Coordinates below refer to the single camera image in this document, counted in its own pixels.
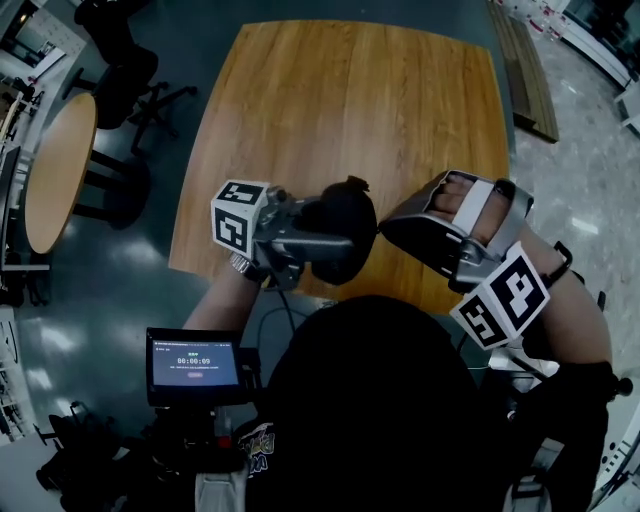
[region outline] cable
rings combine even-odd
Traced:
[[[282,299],[282,303],[284,304],[285,309],[287,310],[287,316],[289,317],[289,325],[291,326],[291,334],[296,332],[296,324],[293,322],[293,315],[291,314],[291,308],[289,308],[289,303],[287,302],[287,298],[284,296],[284,292],[282,290],[278,290],[278,295]]]
[[[296,315],[300,315],[302,318],[308,318],[309,316],[309,315],[305,315],[304,313],[301,313],[300,311],[296,311],[295,309],[287,309],[285,307],[275,308],[265,313],[263,317],[260,319],[260,323],[258,324],[258,339],[256,341],[256,348],[258,349],[258,352],[260,351],[260,344],[262,342],[262,327],[264,326],[264,322],[269,316],[271,316],[274,313],[277,313],[278,311],[289,311],[290,312],[289,314],[295,313]]]
[[[460,340],[460,343],[458,344],[458,348],[456,348],[456,352],[458,353],[458,355],[460,355],[462,353],[462,346],[465,344],[465,342],[467,341],[468,337],[469,337],[469,335],[465,332],[464,336]]]

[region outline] small display screen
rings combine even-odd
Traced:
[[[235,386],[233,347],[228,341],[154,341],[156,386]]]

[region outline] velcro strap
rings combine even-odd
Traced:
[[[547,437],[536,452],[536,456],[533,458],[533,464],[531,464],[531,467],[549,471],[563,448],[564,444],[560,441]]]
[[[493,238],[487,246],[487,251],[489,251],[492,257],[502,258],[507,252],[507,249],[518,239],[518,235],[529,213],[529,208],[531,204],[533,204],[533,198],[527,192],[514,186],[512,183],[509,183],[509,185],[514,189],[513,199],[502,225],[498,228],[498,231],[493,235]]]
[[[470,235],[492,191],[493,183],[476,180],[462,201],[452,224]]]

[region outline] wooden bench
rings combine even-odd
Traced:
[[[556,114],[529,30],[492,2],[489,2],[489,12],[504,55],[514,123],[555,144],[560,139]]]

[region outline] wooden table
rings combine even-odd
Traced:
[[[62,236],[71,213],[111,222],[130,224],[142,211],[148,193],[148,171],[93,149],[97,110],[89,93],[75,96],[47,129],[29,173],[25,200],[25,223],[34,251],[45,254]],[[87,169],[89,160],[117,171],[121,181]],[[123,207],[96,208],[76,204],[83,185],[102,188]]]
[[[507,176],[500,95],[487,50],[370,23],[287,21],[240,30],[202,119],[180,197],[169,266],[214,277],[226,260],[210,201],[228,178],[295,197],[352,174],[378,219],[446,169]],[[447,313],[447,281],[378,237],[350,283],[307,271],[300,291],[337,300],[381,294]]]

